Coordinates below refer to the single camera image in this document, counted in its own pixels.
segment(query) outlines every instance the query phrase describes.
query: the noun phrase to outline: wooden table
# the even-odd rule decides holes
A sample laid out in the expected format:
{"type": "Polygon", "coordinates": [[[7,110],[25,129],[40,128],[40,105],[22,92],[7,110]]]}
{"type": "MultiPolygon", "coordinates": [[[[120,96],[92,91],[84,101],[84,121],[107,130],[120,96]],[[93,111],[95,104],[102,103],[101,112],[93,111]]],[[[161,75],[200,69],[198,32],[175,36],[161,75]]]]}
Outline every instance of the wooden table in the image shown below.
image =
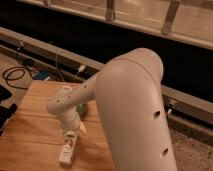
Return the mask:
{"type": "Polygon", "coordinates": [[[32,82],[0,137],[0,170],[115,170],[94,101],[88,103],[84,118],[88,136],[78,138],[72,166],[62,167],[58,163],[63,136],[58,120],[46,110],[46,101],[62,85],[77,86],[52,81],[32,82]]]}

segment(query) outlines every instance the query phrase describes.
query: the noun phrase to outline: wire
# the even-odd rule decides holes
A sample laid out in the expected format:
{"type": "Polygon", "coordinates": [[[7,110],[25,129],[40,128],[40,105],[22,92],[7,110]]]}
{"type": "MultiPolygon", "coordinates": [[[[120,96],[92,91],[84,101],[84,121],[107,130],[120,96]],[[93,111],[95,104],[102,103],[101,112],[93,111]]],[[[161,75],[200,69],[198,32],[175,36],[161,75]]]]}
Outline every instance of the wire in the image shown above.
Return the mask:
{"type": "MultiPolygon", "coordinates": [[[[17,51],[16,51],[16,60],[18,61],[19,64],[22,64],[22,63],[32,63],[32,59],[23,59],[21,60],[21,58],[19,58],[19,51],[20,51],[20,48],[17,48],[17,51]]],[[[26,72],[29,73],[30,77],[33,79],[33,75],[32,75],[32,71],[27,67],[27,66],[19,66],[19,67],[11,67],[11,68],[8,68],[6,69],[3,74],[2,74],[2,77],[3,79],[5,80],[6,84],[9,86],[9,87],[12,87],[12,88],[16,88],[16,89],[22,89],[22,90],[27,90],[28,88],[25,88],[25,87],[19,87],[19,86],[15,86],[15,85],[12,85],[10,84],[10,81],[16,81],[16,80],[19,80],[21,79],[22,77],[24,77],[24,75],[26,74],[26,72]],[[17,76],[17,77],[12,77],[11,76],[15,73],[15,72],[21,72],[21,75],[17,76]]]]}
{"type": "Polygon", "coordinates": [[[31,71],[27,67],[11,67],[11,68],[8,68],[3,72],[2,77],[9,87],[27,90],[28,88],[19,87],[19,86],[15,86],[15,85],[10,84],[10,81],[16,81],[16,80],[19,80],[22,77],[24,77],[24,75],[26,74],[26,71],[29,73],[30,77],[33,79],[31,71]],[[22,72],[22,73],[21,73],[21,75],[15,77],[15,78],[14,77],[11,78],[11,75],[13,75],[15,72],[22,72]]]}
{"type": "Polygon", "coordinates": [[[65,82],[64,76],[63,76],[63,74],[61,73],[61,71],[58,68],[58,54],[55,54],[55,67],[56,67],[56,71],[57,71],[59,77],[61,78],[61,80],[63,82],[65,82]]]}
{"type": "Polygon", "coordinates": [[[73,83],[75,83],[75,81],[76,81],[76,78],[78,77],[78,74],[80,74],[80,72],[78,71],[75,75],[74,75],[74,78],[73,78],[73,83]]]}

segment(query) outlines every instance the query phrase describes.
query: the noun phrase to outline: black cable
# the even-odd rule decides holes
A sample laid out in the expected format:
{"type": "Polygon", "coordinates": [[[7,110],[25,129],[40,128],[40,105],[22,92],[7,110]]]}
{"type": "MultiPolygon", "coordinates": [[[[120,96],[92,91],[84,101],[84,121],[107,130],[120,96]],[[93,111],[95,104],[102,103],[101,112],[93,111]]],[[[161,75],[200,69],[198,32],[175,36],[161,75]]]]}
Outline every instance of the black cable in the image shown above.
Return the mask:
{"type": "Polygon", "coordinates": [[[16,81],[16,80],[21,79],[25,75],[26,71],[29,73],[30,77],[33,79],[32,73],[31,73],[31,71],[27,67],[12,67],[12,68],[8,68],[8,69],[6,69],[3,72],[2,77],[6,81],[6,83],[7,83],[7,85],[9,87],[27,90],[28,88],[14,86],[14,85],[12,85],[12,84],[9,83],[9,81],[16,81]],[[18,77],[10,78],[11,75],[14,74],[15,72],[22,72],[22,74],[19,75],[18,77]]]}
{"type": "MultiPolygon", "coordinates": [[[[20,49],[17,49],[16,51],[16,60],[22,64],[24,63],[24,61],[26,62],[26,60],[28,59],[23,59],[23,61],[20,61],[20,58],[18,57],[19,56],[19,51],[20,49]]],[[[11,67],[11,68],[8,68],[6,69],[3,74],[2,74],[2,77],[3,79],[5,80],[6,84],[9,86],[9,87],[12,87],[12,88],[17,88],[17,89],[22,89],[22,90],[27,90],[28,88],[25,88],[25,87],[19,87],[19,86],[14,86],[12,84],[9,83],[9,81],[16,81],[16,80],[19,80],[21,79],[25,74],[26,74],[26,71],[29,73],[30,77],[33,79],[33,75],[31,73],[31,70],[27,67],[27,66],[20,66],[20,67],[11,67]],[[18,77],[13,77],[13,78],[10,78],[12,74],[14,74],[15,72],[22,72],[21,75],[19,75],[18,77]]]]}

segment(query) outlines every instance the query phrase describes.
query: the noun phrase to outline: glass window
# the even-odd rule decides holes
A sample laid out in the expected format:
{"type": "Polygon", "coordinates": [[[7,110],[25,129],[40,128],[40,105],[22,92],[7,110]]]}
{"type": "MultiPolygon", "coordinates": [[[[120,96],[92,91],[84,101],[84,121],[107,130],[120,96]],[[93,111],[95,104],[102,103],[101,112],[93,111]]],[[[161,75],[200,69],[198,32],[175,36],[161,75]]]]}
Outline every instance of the glass window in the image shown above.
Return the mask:
{"type": "Polygon", "coordinates": [[[213,41],[213,1],[182,0],[172,32],[213,41]]]}
{"type": "Polygon", "coordinates": [[[98,16],[106,12],[106,0],[53,0],[53,5],[98,16]]]}
{"type": "Polygon", "coordinates": [[[159,29],[168,7],[167,0],[115,0],[116,19],[159,29]]]}

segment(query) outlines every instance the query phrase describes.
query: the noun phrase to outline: white object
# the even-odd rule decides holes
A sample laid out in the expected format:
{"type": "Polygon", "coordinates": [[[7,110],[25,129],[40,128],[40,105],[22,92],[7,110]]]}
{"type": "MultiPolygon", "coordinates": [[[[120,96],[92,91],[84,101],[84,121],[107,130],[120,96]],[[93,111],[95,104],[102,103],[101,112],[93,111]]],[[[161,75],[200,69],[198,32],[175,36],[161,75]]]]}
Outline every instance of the white object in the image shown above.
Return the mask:
{"type": "Polygon", "coordinates": [[[71,164],[71,159],[74,153],[76,140],[77,140],[77,134],[75,132],[72,132],[72,135],[68,137],[69,140],[67,140],[67,144],[65,144],[62,149],[59,156],[58,161],[61,164],[69,165],[71,164]]]}
{"type": "Polygon", "coordinates": [[[50,98],[47,107],[68,116],[75,105],[96,99],[118,171],[177,171],[162,102],[162,76],[158,55],[136,49],[111,60],[79,88],[50,98]]]}

